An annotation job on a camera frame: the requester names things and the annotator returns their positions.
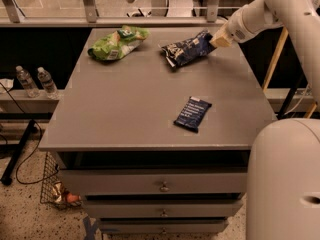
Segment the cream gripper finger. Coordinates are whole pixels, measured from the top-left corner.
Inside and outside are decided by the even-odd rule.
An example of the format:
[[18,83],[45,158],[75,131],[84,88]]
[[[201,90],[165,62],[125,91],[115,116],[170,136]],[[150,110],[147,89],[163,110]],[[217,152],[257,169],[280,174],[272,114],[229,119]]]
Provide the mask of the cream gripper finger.
[[210,40],[210,44],[213,45],[215,48],[229,47],[232,44],[232,42],[232,36],[225,30],[217,31]]

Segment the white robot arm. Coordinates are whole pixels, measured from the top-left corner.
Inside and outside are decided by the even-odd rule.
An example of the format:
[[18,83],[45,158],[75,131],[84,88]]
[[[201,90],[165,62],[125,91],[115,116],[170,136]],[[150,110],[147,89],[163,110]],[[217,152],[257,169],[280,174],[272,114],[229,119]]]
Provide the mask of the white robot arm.
[[[287,29],[315,100],[320,99],[319,0],[255,0],[237,10],[211,44],[243,43],[265,29]],[[246,240],[320,240],[320,120],[282,119],[251,149]]]

